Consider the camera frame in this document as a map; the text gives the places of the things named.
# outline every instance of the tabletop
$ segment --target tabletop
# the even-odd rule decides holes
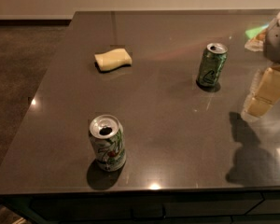
[[[77,12],[0,167],[0,194],[280,188],[280,102],[257,122],[240,113],[258,69],[244,48],[265,12]],[[196,84],[207,44],[227,46],[216,89]],[[99,73],[94,54],[126,48],[131,67]],[[90,122],[125,133],[116,172],[95,163]]]

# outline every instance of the gray carpet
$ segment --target gray carpet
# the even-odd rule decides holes
[[[0,164],[28,109],[28,98],[34,97],[65,29],[0,27]]]

